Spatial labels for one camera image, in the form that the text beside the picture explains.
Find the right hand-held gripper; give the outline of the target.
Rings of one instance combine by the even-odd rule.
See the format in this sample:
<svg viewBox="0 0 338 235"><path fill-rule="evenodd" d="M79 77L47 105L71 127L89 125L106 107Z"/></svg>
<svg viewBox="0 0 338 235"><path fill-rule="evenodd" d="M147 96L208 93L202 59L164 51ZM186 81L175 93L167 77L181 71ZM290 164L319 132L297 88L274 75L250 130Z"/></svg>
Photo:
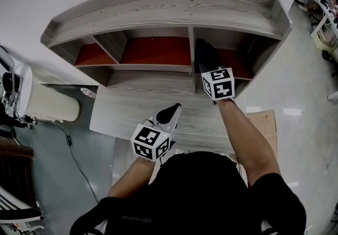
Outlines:
<svg viewBox="0 0 338 235"><path fill-rule="evenodd" d="M204 91L213 101L235 97L234 77L231 68L223 68L214 71L202 63L199 63Z"/></svg>

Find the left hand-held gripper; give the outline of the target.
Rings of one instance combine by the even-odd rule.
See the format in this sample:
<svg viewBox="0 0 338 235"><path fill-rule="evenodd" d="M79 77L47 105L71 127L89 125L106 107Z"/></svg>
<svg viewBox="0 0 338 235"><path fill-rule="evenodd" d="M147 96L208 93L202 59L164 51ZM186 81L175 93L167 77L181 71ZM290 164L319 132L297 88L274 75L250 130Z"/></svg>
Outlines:
<svg viewBox="0 0 338 235"><path fill-rule="evenodd" d="M163 105L152 112L150 119L138 124L131 138L134 154L152 162L164 156L174 144L181 111L181 104Z"/></svg>

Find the grey wooden shelf unit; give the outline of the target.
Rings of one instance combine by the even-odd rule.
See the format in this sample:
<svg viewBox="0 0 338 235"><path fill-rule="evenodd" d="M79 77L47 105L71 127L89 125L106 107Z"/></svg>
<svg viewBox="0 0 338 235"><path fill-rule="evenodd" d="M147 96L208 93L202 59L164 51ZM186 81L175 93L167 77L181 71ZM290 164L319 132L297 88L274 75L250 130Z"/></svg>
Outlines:
<svg viewBox="0 0 338 235"><path fill-rule="evenodd" d="M199 92L195 43L203 39L232 69L239 95L291 29L280 0L89 0L55 16L41 43L104 87L132 79Z"/></svg>

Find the person's left forearm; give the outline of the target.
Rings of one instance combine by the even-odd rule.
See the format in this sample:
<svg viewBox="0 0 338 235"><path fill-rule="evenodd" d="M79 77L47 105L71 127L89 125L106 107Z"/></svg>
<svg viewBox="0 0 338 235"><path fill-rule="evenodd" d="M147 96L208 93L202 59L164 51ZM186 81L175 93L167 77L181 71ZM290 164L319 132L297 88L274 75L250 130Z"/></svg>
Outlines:
<svg viewBox="0 0 338 235"><path fill-rule="evenodd" d="M130 200L136 197L150 182L155 162L138 157L126 173L110 188L108 197Z"/></svg>

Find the person's right forearm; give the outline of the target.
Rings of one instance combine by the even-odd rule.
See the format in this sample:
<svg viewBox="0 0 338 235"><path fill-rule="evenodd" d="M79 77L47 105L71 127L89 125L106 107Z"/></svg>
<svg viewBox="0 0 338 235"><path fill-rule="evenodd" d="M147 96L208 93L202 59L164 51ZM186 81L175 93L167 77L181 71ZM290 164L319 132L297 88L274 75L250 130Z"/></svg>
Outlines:
<svg viewBox="0 0 338 235"><path fill-rule="evenodd" d="M232 148L244 167L249 186L266 174L281 174L273 150L241 109L230 99L217 105Z"/></svg>

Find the light wood-grain table top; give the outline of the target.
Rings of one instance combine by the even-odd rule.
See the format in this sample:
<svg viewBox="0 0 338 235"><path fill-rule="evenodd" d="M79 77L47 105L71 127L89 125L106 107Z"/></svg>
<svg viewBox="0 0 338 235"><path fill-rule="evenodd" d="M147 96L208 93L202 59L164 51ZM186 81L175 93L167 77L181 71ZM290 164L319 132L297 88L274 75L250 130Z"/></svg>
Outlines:
<svg viewBox="0 0 338 235"><path fill-rule="evenodd" d="M149 119L153 111L175 103L182 105L175 130L176 147L233 153L219 108L206 94L135 93L100 87L90 130L130 140L136 126Z"/></svg>

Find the white office desk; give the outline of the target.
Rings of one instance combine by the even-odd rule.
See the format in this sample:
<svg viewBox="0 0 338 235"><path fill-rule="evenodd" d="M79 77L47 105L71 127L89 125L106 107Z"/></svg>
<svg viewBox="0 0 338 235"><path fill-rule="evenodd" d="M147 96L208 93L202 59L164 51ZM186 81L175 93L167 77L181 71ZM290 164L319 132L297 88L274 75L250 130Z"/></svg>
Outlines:
<svg viewBox="0 0 338 235"><path fill-rule="evenodd" d="M313 0L311 3L308 3L305 8L309 12L313 12L315 9L321 12L321 18L310 34L311 38L315 38L324 25L327 25L329 30L334 33L336 48L333 52L333 58L338 63L338 0Z"/></svg>

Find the clear plastic bottle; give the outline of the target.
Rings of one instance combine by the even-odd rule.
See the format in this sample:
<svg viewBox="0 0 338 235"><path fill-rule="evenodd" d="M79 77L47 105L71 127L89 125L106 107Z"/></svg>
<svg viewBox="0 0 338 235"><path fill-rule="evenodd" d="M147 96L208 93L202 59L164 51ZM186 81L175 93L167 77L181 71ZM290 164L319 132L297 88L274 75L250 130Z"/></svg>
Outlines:
<svg viewBox="0 0 338 235"><path fill-rule="evenodd" d="M88 88L80 88L80 91L84 94L84 95L86 95L86 96L88 96L88 97L90 97L90 98L95 98L96 97L96 93L95 92L93 92L92 90L90 90L90 89L88 89Z"/></svg>

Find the person's black shirt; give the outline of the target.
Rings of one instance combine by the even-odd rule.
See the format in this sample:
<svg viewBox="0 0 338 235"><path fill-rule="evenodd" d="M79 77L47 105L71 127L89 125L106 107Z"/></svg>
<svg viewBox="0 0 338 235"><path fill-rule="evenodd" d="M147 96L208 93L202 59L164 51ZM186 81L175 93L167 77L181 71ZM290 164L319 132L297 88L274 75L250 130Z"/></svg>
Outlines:
<svg viewBox="0 0 338 235"><path fill-rule="evenodd" d="M128 199L104 198L70 235L304 235L306 211L276 173L247 186L211 152L177 154Z"/></svg>

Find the cream cylindrical appliance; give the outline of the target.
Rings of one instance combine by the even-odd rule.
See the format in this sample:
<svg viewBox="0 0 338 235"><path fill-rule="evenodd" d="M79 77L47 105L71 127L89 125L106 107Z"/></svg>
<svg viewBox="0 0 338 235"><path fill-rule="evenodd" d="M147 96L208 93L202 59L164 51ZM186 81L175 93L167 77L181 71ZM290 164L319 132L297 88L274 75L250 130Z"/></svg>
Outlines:
<svg viewBox="0 0 338 235"><path fill-rule="evenodd" d="M29 65L15 70L22 78L16 105L18 117L25 115L46 120L76 121L80 114L78 100L36 82Z"/></svg>

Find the brown wooden cabinet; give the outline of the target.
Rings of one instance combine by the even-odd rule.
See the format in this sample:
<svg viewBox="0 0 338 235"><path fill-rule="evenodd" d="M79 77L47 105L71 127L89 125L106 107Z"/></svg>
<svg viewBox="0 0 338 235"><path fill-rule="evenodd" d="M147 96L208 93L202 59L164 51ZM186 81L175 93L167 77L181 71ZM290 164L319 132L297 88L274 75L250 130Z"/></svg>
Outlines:
<svg viewBox="0 0 338 235"><path fill-rule="evenodd" d="M37 208L32 179L34 150L0 137L0 186L25 204Z"/></svg>

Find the white slatted rack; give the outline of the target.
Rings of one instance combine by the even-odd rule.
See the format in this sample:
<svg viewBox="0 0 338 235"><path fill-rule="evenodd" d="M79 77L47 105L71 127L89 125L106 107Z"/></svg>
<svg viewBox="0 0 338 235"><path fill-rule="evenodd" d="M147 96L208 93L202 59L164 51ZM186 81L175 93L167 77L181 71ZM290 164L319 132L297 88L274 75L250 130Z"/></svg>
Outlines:
<svg viewBox="0 0 338 235"><path fill-rule="evenodd" d="M0 186L0 225L11 225L19 235L45 229L40 209L30 206Z"/></svg>

